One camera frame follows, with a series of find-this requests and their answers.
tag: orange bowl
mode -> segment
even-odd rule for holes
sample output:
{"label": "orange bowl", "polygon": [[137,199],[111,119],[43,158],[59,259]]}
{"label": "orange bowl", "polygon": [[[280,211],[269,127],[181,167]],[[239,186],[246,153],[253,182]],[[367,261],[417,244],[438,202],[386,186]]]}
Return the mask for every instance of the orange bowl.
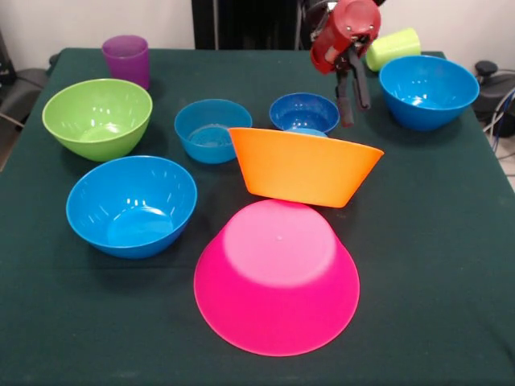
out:
{"label": "orange bowl", "polygon": [[231,128],[247,190],[299,203],[343,207],[384,154],[339,139]]}

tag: white wall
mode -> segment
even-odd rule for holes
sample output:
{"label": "white wall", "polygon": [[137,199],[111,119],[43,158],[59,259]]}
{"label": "white wall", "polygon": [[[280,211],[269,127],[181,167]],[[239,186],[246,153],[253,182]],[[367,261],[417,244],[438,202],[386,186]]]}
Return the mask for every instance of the white wall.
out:
{"label": "white wall", "polygon": [[17,70],[47,68],[65,47],[100,47],[121,34],[195,47],[190,0],[0,0],[0,29]]}
{"label": "white wall", "polygon": [[[469,68],[481,59],[515,68],[515,0],[387,0],[381,14],[382,35],[414,27],[424,50]],[[0,0],[0,29],[17,69],[123,33],[152,47],[195,46],[190,0]]]}
{"label": "white wall", "polygon": [[381,35],[413,27],[422,49],[473,68],[493,60],[515,69],[515,0],[386,0]]}

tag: small blue bowl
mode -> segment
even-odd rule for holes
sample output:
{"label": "small blue bowl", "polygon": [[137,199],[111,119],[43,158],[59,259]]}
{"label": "small blue bowl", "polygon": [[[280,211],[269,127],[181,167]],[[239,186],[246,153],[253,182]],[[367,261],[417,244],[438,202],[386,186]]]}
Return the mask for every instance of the small blue bowl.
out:
{"label": "small blue bowl", "polygon": [[229,127],[251,127],[252,117],[238,103],[206,99],[180,110],[174,126],[190,157],[203,163],[222,163],[236,157]]}
{"label": "small blue bowl", "polygon": [[328,137],[325,133],[322,133],[321,131],[318,131],[315,129],[306,129],[303,127],[296,127],[295,129],[289,129],[289,130],[285,130],[285,131],[287,131],[288,133],[314,135],[315,137],[323,137],[323,138]]}
{"label": "small blue bowl", "polygon": [[340,113],[336,105],[323,96],[296,92],[281,96],[270,106],[270,120],[281,130],[302,127],[328,133],[338,125]]}

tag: purple cup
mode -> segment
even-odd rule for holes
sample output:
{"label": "purple cup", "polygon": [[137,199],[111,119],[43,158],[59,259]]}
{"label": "purple cup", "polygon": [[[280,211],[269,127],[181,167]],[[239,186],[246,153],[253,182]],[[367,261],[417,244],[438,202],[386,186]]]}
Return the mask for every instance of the purple cup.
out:
{"label": "purple cup", "polygon": [[113,78],[139,84],[145,90],[150,85],[148,43],[136,35],[114,36],[102,45],[102,53]]}

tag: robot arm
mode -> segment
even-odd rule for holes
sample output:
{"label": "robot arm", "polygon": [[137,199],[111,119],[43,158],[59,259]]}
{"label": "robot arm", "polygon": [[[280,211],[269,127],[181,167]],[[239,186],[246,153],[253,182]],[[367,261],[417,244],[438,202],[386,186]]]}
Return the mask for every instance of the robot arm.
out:
{"label": "robot arm", "polygon": [[385,0],[339,0],[311,2],[307,13],[316,12],[315,29],[311,33],[311,61],[327,74],[336,73],[336,98],[344,127],[354,123],[351,102],[347,95],[347,79],[351,72],[354,96],[361,109],[370,108],[362,57],[377,38],[381,26],[378,6]]}

